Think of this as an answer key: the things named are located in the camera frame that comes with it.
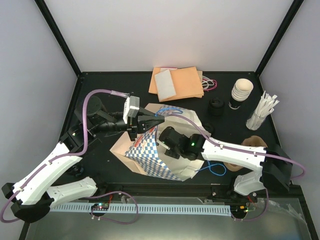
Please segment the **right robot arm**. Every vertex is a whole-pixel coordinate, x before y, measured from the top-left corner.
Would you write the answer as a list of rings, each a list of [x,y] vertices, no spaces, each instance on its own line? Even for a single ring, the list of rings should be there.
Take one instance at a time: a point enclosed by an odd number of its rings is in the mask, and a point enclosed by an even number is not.
[[[224,162],[249,169],[249,173],[237,176],[227,189],[228,198],[234,202],[263,189],[276,193],[289,191],[293,167],[280,147],[270,151],[262,146],[227,143],[202,132],[188,137],[171,126],[161,132],[158,142],[174,156],[191,161]]]

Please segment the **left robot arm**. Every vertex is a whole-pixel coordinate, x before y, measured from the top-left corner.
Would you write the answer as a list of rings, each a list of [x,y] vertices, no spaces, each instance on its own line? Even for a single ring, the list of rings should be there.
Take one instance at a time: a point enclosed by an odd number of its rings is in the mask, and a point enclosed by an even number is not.
[[[71,127],[53,151],[29,175],[16,183],[6,183],[1,190],[7,198],[14,219],[34,223],[56,206],[81,198],[103,199],[108,192],[97,177],[87,176],[63,185],[54,185],[63,174],[77,175],[81,160],[89,148],[98,143],[96,134],[129,134],[131,141],[162,124],[162,115],[140,107],[140,99],[125,96],[123,111],[107,113],[97,96],[86,96],[75,110],[79,124]]]

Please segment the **blue checkered paper bag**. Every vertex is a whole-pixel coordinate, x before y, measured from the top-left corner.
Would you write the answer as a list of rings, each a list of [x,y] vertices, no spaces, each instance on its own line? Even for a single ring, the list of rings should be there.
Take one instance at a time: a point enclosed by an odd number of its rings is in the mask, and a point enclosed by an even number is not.
[[[214,163],[212,160],[189,160],[182,156],[176,159],[167,156],[165,155],[167,149],[163,144],[157,142],[160,134],[167,127],[173,127],[177,132],[187,137],[199,133],[191,123],[179,117],[170,116],[170,114],[178,114],[188,118],[209,136],[209,132],[204,129],[195,111],[158,103],[149,103],[145,109],[158,116],[164,116],[165,122],[139,134],[135,141],[130,140],[127,132],[123,133],[116,141],[110,152],[127,168],[137,174],[173,181],[192,179],[203,170],[211,171],[211,175],[223,176],[226,174],[226,167],[221,163]]]

